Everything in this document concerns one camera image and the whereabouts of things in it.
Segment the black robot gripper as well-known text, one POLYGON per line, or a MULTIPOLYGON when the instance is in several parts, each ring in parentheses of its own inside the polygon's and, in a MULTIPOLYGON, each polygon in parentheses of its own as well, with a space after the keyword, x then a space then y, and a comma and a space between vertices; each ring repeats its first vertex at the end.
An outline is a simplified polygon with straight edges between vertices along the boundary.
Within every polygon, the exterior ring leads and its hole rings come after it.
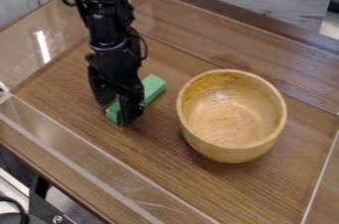
POLYGON ((96 102, 107 105, 116 97, 119 103, 117 125, 129 125, 143 115, 144 87, 137 75, 147 58, 147 46, 140 36, 127 36, 121 42, 91 42, 93 50, 88 62, 87 78, 96 102))

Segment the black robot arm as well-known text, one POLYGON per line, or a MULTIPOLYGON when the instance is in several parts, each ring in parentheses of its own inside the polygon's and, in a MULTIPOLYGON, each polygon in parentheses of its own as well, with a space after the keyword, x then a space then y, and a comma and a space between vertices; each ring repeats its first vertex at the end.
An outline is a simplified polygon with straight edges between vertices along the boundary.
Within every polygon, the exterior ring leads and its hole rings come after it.
POLYGON ((61 0, 80 13, 89 34, 92 52, 85 55, 87 78, 96 102, 119 105, 117 124, 125 126, 141 116, 144 86, 137 75, 148 48, 132 28, 129 0, 61 0))

